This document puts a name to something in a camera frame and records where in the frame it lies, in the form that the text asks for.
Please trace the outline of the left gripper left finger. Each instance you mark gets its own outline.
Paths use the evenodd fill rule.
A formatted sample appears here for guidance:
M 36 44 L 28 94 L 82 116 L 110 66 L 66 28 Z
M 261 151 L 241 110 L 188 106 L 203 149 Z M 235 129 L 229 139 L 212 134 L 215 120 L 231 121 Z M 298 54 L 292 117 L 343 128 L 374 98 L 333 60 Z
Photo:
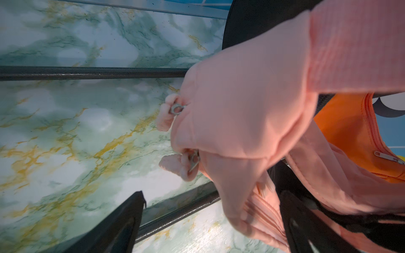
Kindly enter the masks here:
M 138 235 L 146 201 L 137 191 L 91 231 L 65 250 L 66 253 L 130 253 Z

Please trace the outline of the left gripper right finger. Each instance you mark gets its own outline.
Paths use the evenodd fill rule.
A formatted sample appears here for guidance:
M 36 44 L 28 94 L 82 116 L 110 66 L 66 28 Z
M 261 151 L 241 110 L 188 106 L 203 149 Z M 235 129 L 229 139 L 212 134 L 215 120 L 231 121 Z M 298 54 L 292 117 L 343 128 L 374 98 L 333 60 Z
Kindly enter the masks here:
M 291 192 L 280 196 L 280 211 L 292 253 L 358 253 Z

